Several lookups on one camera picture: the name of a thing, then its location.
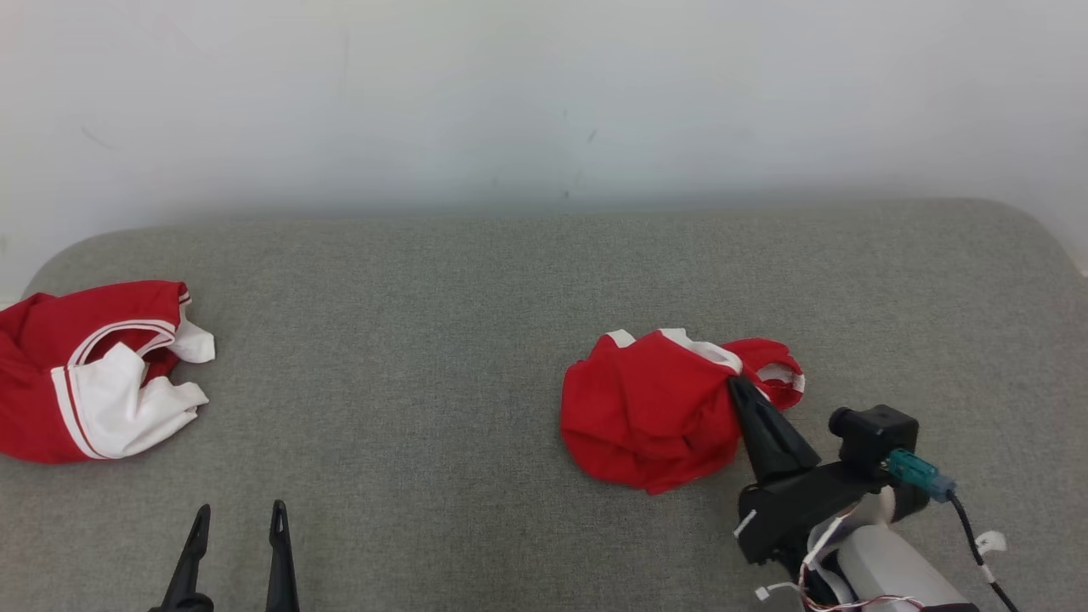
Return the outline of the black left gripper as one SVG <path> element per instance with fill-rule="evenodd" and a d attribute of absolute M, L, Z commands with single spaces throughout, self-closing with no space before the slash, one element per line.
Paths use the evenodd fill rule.
<path fill-rule="evenodd" d="M 166 586 L 166 595 L 159 607 L 149 612 L 213 612 L 214 602 L 198 592 L 199 566 L 207 552 L 211 507 L 203 504 L 195 513 L 195 519 L 180 551 L 178 562 Z M 269 546 L 272 549 L 269 561 L 269 580 L 265 611 L 300 610 L 294 552 L 289 534 L 287 507 L 283 500 L 275 500 L 269 523 Z"/>

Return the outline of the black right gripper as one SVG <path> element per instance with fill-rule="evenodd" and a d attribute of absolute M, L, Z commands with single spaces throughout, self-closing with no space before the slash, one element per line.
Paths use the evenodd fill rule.
<path fill-rule="evenodd" d="M 813 527 L 890 484 L 887 473 L 863 475 L 843 462 L 819 466 L 816 450 L 746 377 L 730 378 L 729 394 L 751 468 L 757 484 L 766 484 L 739 493 L 739 519 L 745 526 L 735 539 L 750 564 L 796 553 Z M 772 484 L 783 477 L 793 478 Z"/>

